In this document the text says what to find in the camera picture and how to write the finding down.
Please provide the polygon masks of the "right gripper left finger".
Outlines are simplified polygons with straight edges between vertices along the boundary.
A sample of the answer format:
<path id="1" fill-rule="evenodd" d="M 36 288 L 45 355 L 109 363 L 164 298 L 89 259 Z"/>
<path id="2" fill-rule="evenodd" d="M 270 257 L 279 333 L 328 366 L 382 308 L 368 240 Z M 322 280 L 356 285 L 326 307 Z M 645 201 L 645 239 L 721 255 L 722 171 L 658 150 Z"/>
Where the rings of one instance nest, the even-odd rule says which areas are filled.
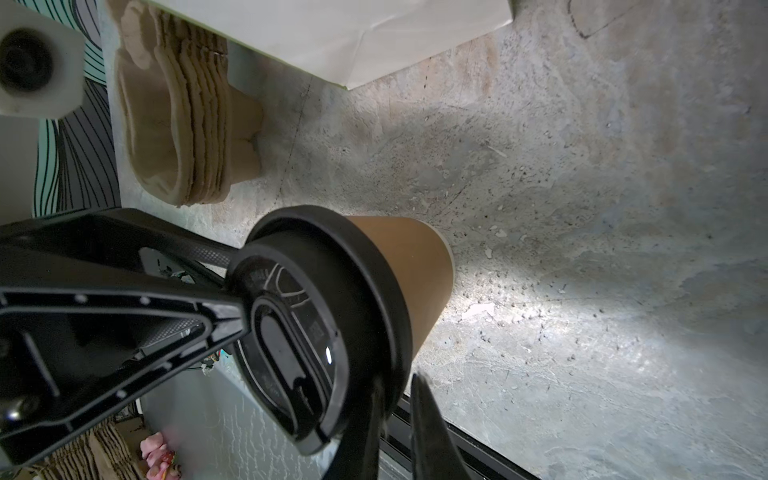
<path id="1" fill-rule="evenodd" d="M 375 377 L 355 406 L 324 480 L 376 480 L 385 418 L 384 386 Z"/>

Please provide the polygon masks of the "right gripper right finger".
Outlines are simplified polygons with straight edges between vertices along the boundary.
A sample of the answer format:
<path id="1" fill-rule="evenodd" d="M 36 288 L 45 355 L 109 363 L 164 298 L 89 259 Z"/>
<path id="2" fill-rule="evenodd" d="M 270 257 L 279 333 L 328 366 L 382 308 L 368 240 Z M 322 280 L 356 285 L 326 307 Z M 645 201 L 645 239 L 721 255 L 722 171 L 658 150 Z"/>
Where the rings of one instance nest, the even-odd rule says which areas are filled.
<path id="1" fill-rule="evenodd" d="M 419 373 L 412 376 L 410 405 L 413 478 L 469 480 L 428 381 Z"/>

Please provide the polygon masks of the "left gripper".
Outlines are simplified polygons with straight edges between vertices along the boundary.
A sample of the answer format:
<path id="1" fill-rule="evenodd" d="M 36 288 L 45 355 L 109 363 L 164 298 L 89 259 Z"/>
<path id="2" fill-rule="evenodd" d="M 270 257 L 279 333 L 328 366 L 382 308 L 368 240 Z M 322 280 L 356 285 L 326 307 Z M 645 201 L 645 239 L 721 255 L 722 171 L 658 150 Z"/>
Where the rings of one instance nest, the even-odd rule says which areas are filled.
<path id="1" fill-rule="evenodd" d="M 1 229 L 1 464 L 29 466 L 241 338 L 231 246 L 133 208 Z"/>

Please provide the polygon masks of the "brown paper coffee cup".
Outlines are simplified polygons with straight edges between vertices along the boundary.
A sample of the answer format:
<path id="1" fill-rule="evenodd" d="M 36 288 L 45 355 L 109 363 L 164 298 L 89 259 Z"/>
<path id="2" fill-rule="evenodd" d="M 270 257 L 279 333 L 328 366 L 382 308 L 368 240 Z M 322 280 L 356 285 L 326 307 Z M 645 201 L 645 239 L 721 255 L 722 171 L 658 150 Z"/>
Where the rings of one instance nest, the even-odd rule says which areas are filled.
<path id="1" fill-rule="evenodd" d="M 379 249 L 393 271 L 409 313 L 417 355 L 445 310 L 455 266 L 450 246 L 432 226 L 407 217 L 348 218 Z"/>

